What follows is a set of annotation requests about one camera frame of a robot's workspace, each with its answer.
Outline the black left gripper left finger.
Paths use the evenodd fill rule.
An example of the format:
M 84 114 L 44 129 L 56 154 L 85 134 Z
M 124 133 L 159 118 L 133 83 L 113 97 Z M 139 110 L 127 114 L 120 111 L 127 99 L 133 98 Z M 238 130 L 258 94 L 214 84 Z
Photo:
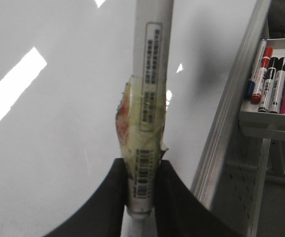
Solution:
M 127 195 L 124 160 L 116 158 L 86 203 L 47 237 L 119 237 Z

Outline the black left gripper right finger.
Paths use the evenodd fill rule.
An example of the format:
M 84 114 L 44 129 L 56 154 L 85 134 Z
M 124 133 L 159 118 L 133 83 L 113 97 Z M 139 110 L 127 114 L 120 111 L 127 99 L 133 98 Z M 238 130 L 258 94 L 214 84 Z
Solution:
M 168 160 L 157 170 L 154 203 L 159 237 L 240 236 L 193 196 Z

